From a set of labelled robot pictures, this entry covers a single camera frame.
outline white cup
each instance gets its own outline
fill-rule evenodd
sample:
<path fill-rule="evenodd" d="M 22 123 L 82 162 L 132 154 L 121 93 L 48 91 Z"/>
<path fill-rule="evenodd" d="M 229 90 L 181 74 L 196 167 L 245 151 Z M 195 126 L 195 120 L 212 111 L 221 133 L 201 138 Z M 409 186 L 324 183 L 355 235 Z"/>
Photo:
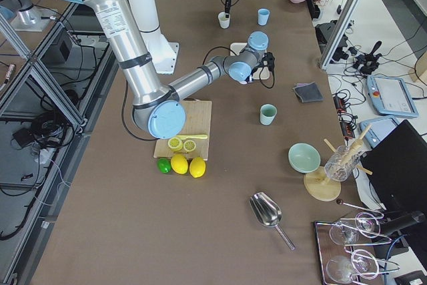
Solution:
<path fill-rule="evenodd" d="M 267 103 L 261 106 L 260 122 L 263 125 L 270 125 L 273 122 L 277 113 L 278 113 L 278 109 L 274 105 Z"/>
<path fill-rule="evenodd" d="M 226 13 L 222 11 L 218 14 L 218 21 L 220 22 L 221 28 L 227 29 L 230 26 L 230 14 L 228 14 L 227 18 Z"/>
<path fill-rule="evenodd" d="M 270 10 L 261 8 L 258 10 L 258 25 L 267 25 L 268 17 L 270 16 Z"/>

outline mint green bowl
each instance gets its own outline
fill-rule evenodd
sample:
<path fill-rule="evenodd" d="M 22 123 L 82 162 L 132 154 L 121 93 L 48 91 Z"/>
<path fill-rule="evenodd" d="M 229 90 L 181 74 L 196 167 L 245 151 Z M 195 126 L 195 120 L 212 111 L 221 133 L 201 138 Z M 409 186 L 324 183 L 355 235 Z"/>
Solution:
<path fill-rule="evenodd" d="M 289 163 L 300 173 L 314 172 L 320 166 L 320 154 L 311 145 L 298 143 L 289 149 Z"/>

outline table surface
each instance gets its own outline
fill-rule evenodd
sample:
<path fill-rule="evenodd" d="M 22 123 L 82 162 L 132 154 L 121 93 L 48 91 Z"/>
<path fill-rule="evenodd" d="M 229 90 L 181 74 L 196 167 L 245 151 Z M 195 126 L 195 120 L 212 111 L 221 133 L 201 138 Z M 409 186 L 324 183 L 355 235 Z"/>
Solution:
<path fill-rule="evenodd" d="M 288 163 L 295 143 L 312 144 L 322 164 L 331 156 L 325 137 L 343 144 L 306 4 L 241 0 L 230 28 L 220 29 L 220 0 L 156 2 L 162 33 L 180 43 L 175 74 L 162 75 L 164 83 L 201 65 L 210 48 L 261 30 L 276 57 L 276 84 L 268 90 L 223 77 L 192 96 L 213 102 L 207 172 L 195 180 L 161 174 L 154 143 L 125 133 L 125 83 L 117 74 L 31 284 L 319 284 L 313 221 L 350 209 L 315 200 Z M 271 11 L 263 27 L 256 24 L 260 7 Z M 302 104 L 292 87 L 311 81 L 325 100 Z M 278 109 L 270 126 L 259 123 L 264 103 Z M 249 197 L 260 191 L 282 208 L 294 252 L 256 220 Z M 340 197 L 359 202 L 354 180 L 342 184 Z"/>

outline monitor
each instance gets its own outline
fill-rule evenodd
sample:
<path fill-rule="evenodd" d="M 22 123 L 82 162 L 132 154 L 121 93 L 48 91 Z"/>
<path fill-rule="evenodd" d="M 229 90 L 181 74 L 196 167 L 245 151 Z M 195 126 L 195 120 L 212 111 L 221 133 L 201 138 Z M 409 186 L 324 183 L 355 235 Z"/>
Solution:
<path fill-rule="evenodd" d="M 387 212 L 427 215 L 427 143 L 404 120 L 372 151 L 362 157 L 369 177 Z M 402 230 L 424 268 L 427 268 L 427 222 Z"/>

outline sticker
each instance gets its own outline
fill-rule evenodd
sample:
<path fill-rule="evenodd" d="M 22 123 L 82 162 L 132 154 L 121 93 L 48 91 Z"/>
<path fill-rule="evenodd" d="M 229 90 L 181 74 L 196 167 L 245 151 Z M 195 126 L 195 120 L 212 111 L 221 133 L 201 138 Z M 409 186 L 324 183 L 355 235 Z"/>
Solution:
<path fill-rule="evenodd" d="M 411 280 L 410 282 L 409 282 L 409 284 L 410 285 L 421 285 L 421 284 L 423 284 L 423 282 L 422 282 L 422 280 L 421 279 L 416 279 L 416 280 Z"/>
<path fill-rule="evenodd" d="M 129 26 L 118 6 L 98 11 L 96 16 L 107 38 L 112 38 L 129 31 Z"/>

